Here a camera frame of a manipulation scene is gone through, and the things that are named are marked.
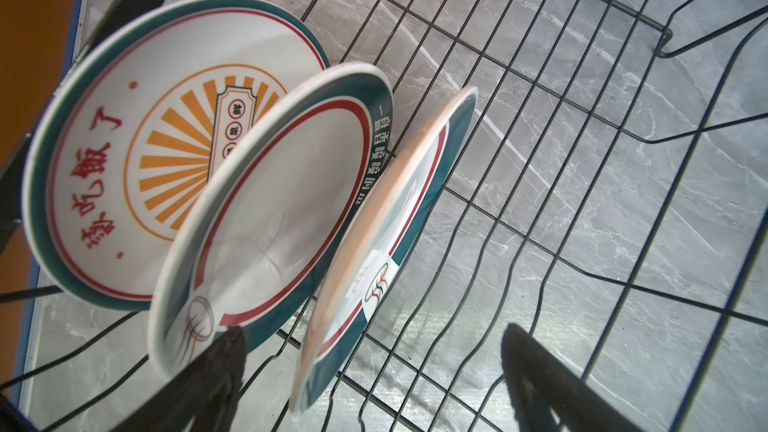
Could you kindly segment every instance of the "red chinese characters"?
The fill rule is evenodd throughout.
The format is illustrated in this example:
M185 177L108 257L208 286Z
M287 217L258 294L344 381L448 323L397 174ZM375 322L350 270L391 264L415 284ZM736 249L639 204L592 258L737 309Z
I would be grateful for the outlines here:
M104 108L99 107L91 121L88 130L96 130L102 122L109 122L113 131L123 125L123 121L110 117L104 113ZM91 176L101 176L106 170L108 152L111 145L106 142L100 149L79 148L74 154L75 165L70 172L70 176L76 176L83 179L93 178ZM72 210L77 211L81 217L85 217L96 209L96 199L103 196L106 187L101 178L93 178L91 185L86 192L72 194ZM100 212L98 218L91 221L87 227L80 230L80 240L87 248L99 245L101 240L109 235L115 228L114 220L107 217L106 212Z
M98 219L91 223L88 230L85 228L81 229L80 240L85 242L86 247L91 248L94 245L99 245L101 239L109 235L113 230L114 221L107 218L106 212L102 212L99 214Z
M70 175L88 178L91 174L101 174L104 171L104 164L107 163L107 149L109 147L109 142L107 142L99 150L93 150L89 147L83 152L83 149L78 149L74 155L78 163Z
M72 210L77 209L81 217L84 217L91 210L96 208L96 204L94 203L93 199L101 197L104 194L104 183L100 178L97 178L91 183L91 186L88 188L88 190L94 192L95 190L98 190L98 194L80 194L80 198L78 198L77 194L72 194Z
M96 128L96 126L97 126L97 125L98 125L100 122L112 122L112 123L114 124L114 127L112 127L110 130L115 130L115 129L117 129L118 127L120 127L121 125L123 125L123 121L122 121L122 120L120 120L120 119L115 119L114 117L106 116L106 115L104 114L104 108L103 108L103 107L99 107L99 108L96 110L96 115L94 116L94 119L91 121L91 127L90 127L90 128L88 128L88 130L93 130L93 129L95 129L95 128Z

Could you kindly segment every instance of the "wire dish rack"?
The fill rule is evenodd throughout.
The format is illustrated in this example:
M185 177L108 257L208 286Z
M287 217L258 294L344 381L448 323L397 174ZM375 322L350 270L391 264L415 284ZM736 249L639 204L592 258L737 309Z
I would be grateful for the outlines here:
M115 0L83 54L166 1ZM250 363L238 414L260 420L243 427L516 430L499 387L509 322L644 430L764 427L768 0L273 1L331 62L388 74L392 156L456 90L481 93L446 187L335 381L286 418L280 371L293 367L311 299ZM24 154L5 171L8 190ZM246 405L249 389L269 399Z

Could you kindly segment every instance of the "black wire rack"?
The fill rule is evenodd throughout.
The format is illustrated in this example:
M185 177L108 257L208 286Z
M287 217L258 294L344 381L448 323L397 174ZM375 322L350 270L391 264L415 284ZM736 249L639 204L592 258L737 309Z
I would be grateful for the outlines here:
M110 11L102 19L99 27L91 35L91 39L84 48L83 54L87 53L94 45L99 43L103 38L114 32L123 24L126 24L136 16L152 10L165 1L166 0L116 0L114 5L112 5L110 8ZM301 15L302 20L306 21L308 17L310 17L310 14L319 1L320 0L311 0ZM768 226L766 226L768 223L766 222L766 218L768 218L768 210L764 209L765 201L763 201L762 205L763 210L765 211L761 217L755 217L755 223L757 224L756 230L754 231L751 243L748 245L748 247L744 247L746 253L742 254L743 263L741 264L740 268L738 268L736 278L731 283L731 286L726 293L726 300L723 306L712 304L711 301L697 300L683 293L664 290L664 288L661 287L655 288L643 285L642 282L638 283L638 276L640 275L641 269L643 269L643 266L646 263L646 259L652 249L654 240L658 237L665 219L668 218L668 212L670 212L670 206L673 203L673 199L676 196L681 183L686 179L686 170L694 158L694 153L701 139L703 139L703 137L705 137L705 135L709 132L720 131L719 133L722 133L730 128L735 128L737 126L747 124L748 122L761 121L768 117L768 112L760 112L724 122L712 123L715 122L713 118L716 104L718 103L718 99L720 98L722 92L726 88L726 83L731 77L732 71L740 59L749 55L749 53L745 53L745 50L749 46L750 42L753 41L756 36L759 36L763 26L766 24L766 22L768 22L768 18L763 17L766 13L768 13L768 5L757 8L748 14L735 18L734 20L730 19L727 23L719 24L718 26L714 27L712 31L701 35L701 37L690 40L688 43L679 44L674 50L669 50L668 47L670 46L670 43L674 42L673 32L677 32L675 29L675 25L677 23L675 19L678 17L678 14L684 13L692 6L701 6L702 3L706 3L707 0L679 0L674 5L674 8L671 10L671 12L668 12L666 15L666 20L661 21L657 21L648 15L649 4L651 4L653 0L639 0L639 7L629 4L627 1L598 0L604 4L603 12L600 16L594 17L595 25L593 32L591 36L585 37L586 43L582 45L583 53L581 56L573 60L573 72L571 73L570 78L564 82L564 85L561 84L560 86L553 86L550 82L546 81L544 72L547 69L547 65L550 63L554 52L558 48L558 44L563 40L566 40L564 39L564 36L566 35L566 31L572 22L581 18L580 14L582 14L583 11L582 9L579 9L579 5L583 0L574 0L572 2L571 8L567 14L567 18L565 18L563 23L552 34L554 37L552 41L549 42L548 46L536 50L536 54L538 54L540 60L538 63L538 68L533 73L530 70L526 70L525 67L519 66L518 64L520 63L522 56L525 54L524 49L526 44L529 44L529 42L533 41L537 34L542 32L540 28L537 28L537 24L539 24L538 21L541 15L546 14L545 6L548 4L549 0L541 0L539 4L536 4L537 8L532 11L532 18L523 21L524 33L522 34L522 39L518 43L512 44L509 47L510 51L506 56L511 58L507 58L506 60L499 58L498 54L493 53L492 44L494 36L497 34L497 32L499 32L500 28L502 28L502 24L504 24L504 18L510 11L511 7L513 7L514 4L520 4L522 0L502 1L505 2L503 11L496 15L496 21L493 24L493 27L489 27L490 35L487 37L485 43L482 46L477 46L477 44L473 44L470 40L466 40L464 32L470 24L471 18L473 17L475 11L479 7L482 8L484 6L484 0L474 0L472 2L471 6L466 10L461 23L457 25L457 32L455 33L449 30L450 27L441 25L438 20L441 12L444 10L449 0L442 0L436 9L436 12L431 15L431 18L427 16L427 14L419 11L419 9L415 6L415 1L416 0L408 0L407 3L403 3L405 2L404 0L375 0L375 3L370 7L370 11L368 12L362 24L360 24L351 42L347 44L346 50L340 54L339 58L339 62L343 62L344 60L355 56L354 50L356 44L359 45L359 41L364 40L365 37L361 38L361 36L366 34L370 29L372 17L374 16L380 4L386 4L389 7L393 7L393 9L396 11L396 20L394 27L392 28L391 32L389 32L388 37L384 40L383 46L381 46L379 52L376 54L376 57L372 60L374 64L380 65L382 56L384 56L385 52L387 52L388 46L392 42L396 32L404 23L404 21L415 21L416 23L421 24L420 27L424 29L423 35L420 39L418 39L418 43L416 44L414 51L408 58L407 63L402 67L402 72L399 73L397 79L393 82L393 89L396 94L398 88L401 86L401 84L403 84L403 81L406 78L409 67L411 67L411 65L416 60L419 51L424 47L425 42L427 41L430 34L436 34L449 44L448 50L445 53L442 61L437 64L432 78L427 84L423 84L423 92L418 100L418 103L416 104L413 111L410 112L406 123L402 125L402 133L399 135L399 138L396 140L396 142L392 144L391 150L389 151L390 156L397 154L398 148L400 147L403 138L406 137L406 132L412 126L412 124L418 122L416 119L418 112L427 100L428 94L435 86L436 81L441 76L440 74L444 67L446 67L448 58L451 56L454 49L460 48L474 56L474 62L471 64L469 72L466 75L466 81L463 85L473 84L475 73L478 71L481 63L490 64L498 68L497 79L494 82L494 87L488 90L481 89L481 95L484 99L481 104L485 103L485 105L481 111L478 111L477 120L474 122L474 127L470 131L469 137L466 140L466 144L462 148L456 164L454 165L454 171L462 166L462 158L465 156L467 150L471 149L472 144L474 143L473 139L475 139L476 134L478 133L478 129L484 123L484 118L490 113L492 104L497 99L500 91L502 91L505 84L504 79L507 77L512 77L515 80L523 81L528 84L528 88L527 91L522 95L523 98L519 105L515 105L513 107L516 113L514 113L514 116L510 116L508 118L509 125L505 131L502 130L503 136L501 136L498 142L498 147L494 150L492 158L490 158L487 167L482 173L477 171L477 180L475 180L472 184L472 186L474 186L473 192L466 196L467 194L463 193L461 190L458 190L457 187L452 186L450 181L448 185L441 191L441 198L451 197L452 199L458 200L458 202L462 204L463 209L458 216L456 224L452 225L452 232L447 239L447 245L440 251L441 257L438 261L437 267L434 268L434 270L419 269L417 271L413 271L412 264L408 264L412 254L414 253L414 250L418 250L419 241L422 237L422 233L424 232L424 227L429 227L431 222L427 221L427 224L425 224L425 226L422 227L422 230L419 231L417 245L406 257L402 266L402 272L398 276L397 280L400 280L407 274L418 273L427 276L426 290L422 293L418 299L418 303L410 310L410 312L401 311L402 316L405 317L407 315L407 318L405 318L404 322L401 322L398 325L400 329L396 339L394 340L394 343L392 345L385 344L377 339L374 334L370 333L371 327L375 327L379 323L377 321L377 316L379 315L379 312L383 310L383 308L379 308L379 310L377 310L376 314L374 315L374 319L371 320L368 327L366 328L363 337L353 350L352 356L346 362L345 367L341 369L341 371L337 374L336 380L332 382L330 392L326 392L326 394L328 394L328 402L325 419L321 424L317 425L317 428L326 430L329 427L330 418L334 407L338 407L334 402L334 397L336 396L340 386L344 384L351 390L357 392L362 398L362 405L357 410L357 419L362 430L366 429L366 422L363 419L363 413L369 406L377 408L384 414L384 416L389 417L389 419L392 421L391 430L394 430L397 427L405 427L408 430L430 431L434 430L436 427L445 428L444 423L441 422L441 415L444 414L446 405L449 401L452 404L455 403L460 409L463 409L465 413L469 413L469 416L471 417L468 427L461 427L462 430L479 430L481 426L484 430L504 430L500 424L497 424L493 418L490 418L486 410L492 395L496 391L499 384L503 382L502 376L499 376L489 385L489 387L485 389L483 399L479 402L479 404L470 404L466 400L457 396L455 393L455 387L459 381L459 378L462 376L462 372L465 372L467 365L475 357L475 355L478 354L478 351L481 350L481 348L486 344L486 342L489 340L489 337L492 336L492 332L495 330L494 328L497 327L497 322L499 322L499 319L502 316L505 303L508 299L508 295L512 287L512 276L513 271L515 270L515 265L518 264L518 261L523 254L524 248L533 248L537 251L537 253L541 254L541 256L546 257L546 262L548 262L548 265L546 267L546 272L543 274L543 277L541 277L541 283L538 286L538 300L536 301L535 310L532 313L531 325L528 330L531 335L534 334L536 327L539 324L540 318L542 316L544 296L545 292L547 291L546 286L550 280L553 270L557 266L564 265L572 274L580 274L581 276L591 281L600 281L605 284L612 284L613 286L618 286L618 290L620 290L618 293L618 298L609 307L607 312L608 319L605 321L604 327L602 328L602 331L599 333L599 336L595 342L594 349L590 352L588 361L583 367L583 372L581 373L581 379L583 381L590 379L590 376L594 371L598 359L603 353L609 337L611 337L611 334L617 327L618 319L628 301L628 296L633 291L651 294L658 298L667 299L679 304L686 304L687 306L701 310L702 313L710 312L717 315L718 319L716 320L714 330L711 331L709 339L706 342L706 347L700 354L698 363L695 366L692 375L690 376L690 381L686 387L686 391L682 395L680 402L677 404L677 412L674 414L668 424L669 430L682 430L686 418L689 416L689 413L691 412L691 409L694 405L697 394L702 388L705 378L707 377L708 370L714 361L718 347L724 340L724 335L729 321L738 319L762 327L768 325L768 320L752 314L744 313L737 307L739 304L740 296L744 292L746 284L750 279L750 274L752 273L753 269L756 268L756 263L758 263L760 247L766 234L766 228L768 228ZM584 64L589 61L590 52L593 51L593 45L596 43L600 32L603 30L601 27L603 27L607 16L609 14L617 13L622 14L623 20L628 24L626 36L617 39L620 45L617 46L615 55L610 58L610 69L607 74L604 74L604 76L600 78L600 87L594 94L594 100L592 101L591 105L584 105L583 100L575 99L574 95L570 92L572 91L574 84L578 82L577 78L579 77L580 70ZM641 28L644 30L645 34L651 34L651 36L654 38L654 42L647 45L649 53L647 59L644 61L644 67L640 71L641 76L639 77L639 83L634 84L634 94L631 95L631 101L628 104L624 104L618 112L606 112L606 110L608 110L607 108L610 108L610 105L606 106L605 103L606 101L610 102L610 98L608 97L610 92L608 92L608 88L611 79L615 78L615 76L618 74L617 69L621 66L620 61L624 54L632 53L631 49L633 48L633 45L630 44L630 40L633 34L635 34L635 32L639 31ZM715 85L711 90L706 92L709 95L708 103L706 104L705 108L699 110L696 113L695 120L693 121L696 123L695 128L682 132L674 132L669 135L661 135L661 137L659 137L658 133L648 137L645 134L633 132L632 128L630 127L630 118L632 117L633 112L637 113L635 109L638 103L638 98L647 85L648 77L652 68L654 67L654 64L657 64L663 60L670 60L674 57L682 56L685 53L689 53L701 47L712 46L713 41L721 36L726 36L730 41L718 42L718 44L720 44L718 45L720 47L720 53L726 54L726 60L724 61L724 66L721 68L721 70L718 70L719 78L714 81ZM525 120L525 118L523 118L524 114L535 112L534 109L536 105L530 104L534 102L532 99L533 95L539 93L544 94L552 101L554 104L554 109L549 113L546 122L542 122L542 128L536 131L538 137L535 137L535 140L532 142L530 153L522 158L523 165L521 170L514 178L513 185L511 186L510 190L503 194L503 201L494 207L484 206L480 197L482 192L482 185L486 181L486 178L489 177L489 175L492 173L494 164L502 154L504 144L510 139L511 136L514 137L513 134L516 128L522 126L521 124ZM508 210L510 204L513 203L516 198L519 198L521 194L525 194L524 178L526 176L526 171L532 168L532 164L537 159L537 152L542 148L545 137L548 136L547 132L553 127L557 127L558 123L563 120L562 114L558 113L562 110L565 110L566 108L571 111L583 114L581 125L578 130L575 131L574 138L571 140L570 144L567 144L567 146L563 148L563 155L560 158L560 167L554 175L552 184L547 189L546 193L543 193L542 197L538 198L536 201L536 206L534 207L534 215L529 225L524 227L515 226L513 223L511 223L513 221L511 221L508 218L508 215L505 213ZM605 130L608 131L608 135L612 137L610 138L608 146L605 147L604 150L594 151L597 166L592 177L587 177L588 186L582 188L579 192L578 206L575 208L572 215L568 217L568 225L564 234L558 240L555 246L547 245L548 242L544 240L538 240L534 236L533 231L535 230L537 222L545 213L546 207L555 194L557 185L561 181L561 178L563 177L563 174L566 171L571 158L573 157L574 151L581 143L585 131L588 130L588 126L591 122L599 122L602 124ZM622 140L629 140L631 141L630 143L635 144L638 147L658 147L661 146L661 144L674 143L678 145L679 150L681 150L681 154L680 157L676 159L676 164L679 164L677 165L677 171L670 176L669 182L664 184L664 190L660 195L663 199L659 204L656 205L654 217L648 221L650 226L647 230L645 230L641 244L638 245L638 251L636 252L635 257L633 257L633 261L631 263L628 274L625 278L616 278L596 271L591 271L590 267L581 266L578 264L578 261L569 259L566 245L578 224L580 216L582 216L585 209L588 207L590 194L598 184L598 180L600 179L601 174L607 168L609 161L612 158L615 159L614 154L618 148L619 142ZM18 223L18 206L15 205L14 201L18 201L18 189L20 187L19 179L21 176L24 158L25 148L23 147L17 154L14 162L8 168L6 168L2 177L2 190L6 191L5 200L10 202L10 205L6 207L6 209L10 211L6 214L6 219L13 223ZM489 220L489 223L491 223L489 231L487 233L483 233L485 237L482 241L482 246L479 248L476 265L468 276L468 281L465 284L462 284L463 292L460 293L460 298L456 303L452 314L450 314L447 320L442 322L442 326L439 328L439 332L430 343L423 360L420 362L418 360L411 360L408 354L403 352L402 348L398 348L398 346L401 344L401 342L403 342L407 332L411 330L409 329L409 326L415 321L419 315L419 312L424 308L425 303L434 299L431 294L433 293L433 290L435 290L436 283L446 270L446 263L448 261L449 254L452 248L455 246L456 241L462 240L459 236L460 228L470 213L479 214L480 216L485 217L487 220ZM714 211L705 211L704 213L715 214ZM506 262L503 267L499 267L494 270L494 273L498 276L499 288L502 289L502 292L498 298L498 302L489 305L489 310L492 310L493 313L490 319L487 320L479 340L476 342L473 341L473 348L462 358L460 364L456 367L453 373L450 374L450 377L432 377L426 371L427 364L430 358L434 357L433 354L438 349L441 340L443 340L444 337L449 333L450 329L456 324L459 324L462 320L462 317L464 317L460 317L460 313L466 306L468 296L478 281L478 274L481 270L483 255L486 252L489 243L492 241L492 236L494 233L501 229L504 229L513 236L517 236L519 240L516 242L517 249L512 256L511 261ZM392 294L398 294L400 292L396 284L392 284L390 289L393 290ZM55 286L14 292L1 296L0 303L20 300L33 300L34 298L59 292L62 291ZM247 379L244 379L244 386L241 391L242 393L245 393L245 391L251 387L254 381L264 372L264 370L274 364L275 360L277 360L287 348L298 348L300 346L300 342L298 340L300 337L296 336L296 331L300 324L302 324L302 320L306 322L306 315L307 312L311 310L311 305L312 299L307 301L307 303L304 303L302 309L296 313L293 322L289 322L290 327L285 326L283 330L278 331L277 335L282 341L281 347L277 350L277 352L269 356L268 359L265 360L251 376L249 376ZM107 334L119 334L119 331L115 331L134 315L136 315L135 312L126 314L120 320L105 328L99 334L92 337L92 339L87 341L81 347L73 350L71 353L66 354L59 360L54 360L49 364L45 364L34 370L25 372L24 374L19 375L18 377L0 385L0 388L5 389L13 385L20 384L24 380L30 379L37 374L43 373L46 370L50 370L51 368L57 367L67 362L83 351L88 350L97 342L101 341L101 339L103 339ZM350 374L348 374L350 364L354 360L354 357L358 353L358 350L364 341L372 344L374 348L378 348L379 351L384 353L386 356L383 364L377 366L378 373L376 374L372 384L369 387L363 386L358 380L354 379ZM60 420L50 424L45 428L45 430L55 430L56 428L68 422L70 419L78 416L86 409L92 407L94 404L110 395L116 389L120 388L122 383L124 383L137 370L139 370L139 368L144 367L147 361L148 358L146 356L143 357L141 360L139 360L139 362L136 363L135 366L133 366L127 373L125 373L123 377L114 382L110 387L101 391L86 403L82 404L81 407L72 410L71 413L66 414ZM397 400L399 402L399 406L396 407L392 406L390 400L379 397L376 392L376 387L382 380L382 377L385 376L386 370L388 370L388 366L390 366L390 364L396 364L398 368L408 370L410 374L415 375L414 378L410 381L410 384L406 384L406 386L403 387L402 396ZM423 381L436 388L442 396L442 399L439 402L430 406L432 419L428 423L427 427L424 427L424 424L417 424L415 421L407 418L406 408L408 401L413 399L417 384L422 382L419 379L423 379ZM276 420L272 426L273 430L280 428L283 420L286 417L286 411L287 403L282 411L280 411L276 416ZM347 413L352 414L354 412L347 410Z

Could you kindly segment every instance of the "marble countertop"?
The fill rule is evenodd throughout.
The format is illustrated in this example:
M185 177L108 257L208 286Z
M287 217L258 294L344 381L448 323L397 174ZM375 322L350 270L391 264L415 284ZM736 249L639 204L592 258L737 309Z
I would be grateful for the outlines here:
M111 1L88 0L83 37ZM667 430L765 211L768 122L700 135L655 240L633 274L692 140L660 139L696 130L734 48L760 19L675 58L653 60L644 79L660 32L643 22L633 26L634 17L614 7L604 15L602 0L513 0L506 13L510 0L270 1L297 16L306 14L331 63L374 62L388 75L396 104L393 140L407 140L463 85L480 89L472 126L480 123L448 181L450 192L441 195L347 374L370 388L388 349L402 335L398 357L387 364L374 395L398 410L414 369L425 359L424 374L447 388L486 332L508 282L498 320L462 369L435 424L436 430L467 430L474 418L470 409L480 408L501 373L499 343L508 322L530 328L536 316L534 337L581 375L623 284L632 277L638 287L628 291L600 355L590 364L587 383L644 430ZM644 2L619 1L636 10ZM649 0L644 14L663 24L685 1ZM393 2L409 4L411 13L403 15ZM696 0L676 14L666 50L766 3ZM707 125L766 111L767 62L768 30L763 30L735 64ZM617 131L627 114L624 129L631 135ZM445 265L412 316L452 235ZM557 251L560 259L553 258ZM475 270L466 303L427 358ZM762 254L736 310L768 320L767 292L768 258ZM124 314L66 294L39 299L36 309L37 364L76 348ZM298 339L307 316L301 320L294 333ZM146 313L139 314L86 353L35 378L28 386L32 421L44 427L120 378L146 354L146 321ZM249 354L246 375L282 343L274 337ZM766 350L768 331L762 324L731 319L683 428L764 430ZM265 369L242 397L233 430L273 427L290 393L296 358L297 350L288 347ZM162 384L146 365L60 430L107 430ZM444 395L420 378L403 417L426 430ZM363 399L341 384L330 430L358 430ZM286 418L280 430L319 430L328 403L327 390L302 417ZM517 429L504 388L494 390L482 415L474 430L493 430L489 424ZM392 425L392 418L373 404L362 418L367 430Z

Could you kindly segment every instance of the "printed logo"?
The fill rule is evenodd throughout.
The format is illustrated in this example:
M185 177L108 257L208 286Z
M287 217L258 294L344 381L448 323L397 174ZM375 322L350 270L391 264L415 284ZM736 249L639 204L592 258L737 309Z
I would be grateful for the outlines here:
M389 264L384 262L376 275L373 276L373 281L371 281L371 284L368 286L368 292L366 292L366 302L376 297L376 303L378 304L382 297L384 297L384 292L386 292L387 288L384 276L388 268Z
M192 299L187 307L185 320L184 336L176 350L176 359L180 364L183 364L185 359L189 363L194 357L197 342L205 342L214 332L214 311L205 297Z
M142 227L173 240L212 175L285 94L268 72L243 65L198 72L167 92L126 159L126 199Z

